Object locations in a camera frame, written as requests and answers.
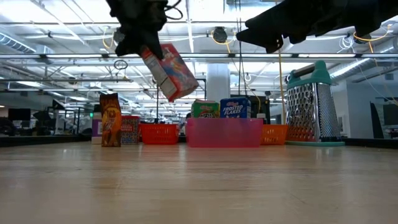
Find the green cereal box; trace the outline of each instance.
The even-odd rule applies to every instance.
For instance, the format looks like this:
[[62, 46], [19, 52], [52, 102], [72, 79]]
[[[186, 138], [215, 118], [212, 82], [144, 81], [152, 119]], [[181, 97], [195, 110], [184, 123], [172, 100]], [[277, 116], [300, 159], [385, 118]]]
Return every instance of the green cereal box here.
[[195, 100], [191, 107], [192, 118], [219, 118], [220, 105], [215, 101]]

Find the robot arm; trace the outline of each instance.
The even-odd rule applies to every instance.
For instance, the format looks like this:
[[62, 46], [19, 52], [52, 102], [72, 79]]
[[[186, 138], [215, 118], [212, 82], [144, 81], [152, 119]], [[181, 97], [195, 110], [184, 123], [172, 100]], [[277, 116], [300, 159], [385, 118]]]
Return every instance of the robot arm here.
[[141, 55], [148, 47], [158, 58], [163, 58], [158, 31], [167, 21], [165, 9], [167, 0], [106, 0], [111, 8], [111, 16], [120, 22], [115, 32], [115, 41], [119, 42], [115, 53]]
[[307, 36], [355, 26], [358, 37], [369, 33], [381, 22], [398, 14], [398, 1], [389, 0], [285, 0], [246, 21], [248, 29], [237, 33], [240, 41], [264, 47], [273, 53], [283, 46], [283, 38], [292, 44]]

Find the green grater handle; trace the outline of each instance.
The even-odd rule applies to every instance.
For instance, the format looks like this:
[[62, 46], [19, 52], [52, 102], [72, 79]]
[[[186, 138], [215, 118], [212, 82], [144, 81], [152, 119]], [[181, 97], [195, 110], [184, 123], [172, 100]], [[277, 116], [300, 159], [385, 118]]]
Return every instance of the green grater handle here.
[[301, 79], [300, 77], [294, 77], [294, 70], [290, 73], [290, 80], [287, 84], [287, 89], [294, 88], [296, 86], [308, 84], [308, 83], [325, 83], [331, 85], [331, 79], [326, 67], [326, 63], [322, 60], [315, 62], [315, 69], [312, 72], [310, 78]]

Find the red plastic basket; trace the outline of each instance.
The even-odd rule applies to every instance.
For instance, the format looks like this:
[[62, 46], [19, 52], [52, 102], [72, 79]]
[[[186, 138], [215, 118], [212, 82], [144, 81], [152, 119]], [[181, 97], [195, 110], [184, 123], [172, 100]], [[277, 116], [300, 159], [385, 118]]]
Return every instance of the red plastic basket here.
[[265, 124], [262, 126], [262, 145], [283, 145], [285, 144], [287, 125]]
[[180, 130], [176, 124], [140, 124], [144, 144], [176, 144]]
[[190, 118], [187, 141], [190, 147], [259, 147], [262, 119]]

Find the frosted flakes box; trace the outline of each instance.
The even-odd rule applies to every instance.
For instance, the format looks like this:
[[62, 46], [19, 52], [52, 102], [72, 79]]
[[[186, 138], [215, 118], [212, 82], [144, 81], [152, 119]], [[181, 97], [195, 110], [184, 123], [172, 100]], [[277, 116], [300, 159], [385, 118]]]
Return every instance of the frosted flakes box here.
[[215, 101], [195, 100], [191, 107], [192, 118], [219, 118], [220, 105]]
[[222, 99], [220, 106], [221, 118], [251, 117], [251, 103], [246, 97]]
[[199, 83], [172, 44], [160, 46], [164, 59], [159, 60], [149, 49], [143, 51], [142, 59], [162, 93], [172, 102], [195, 91]]

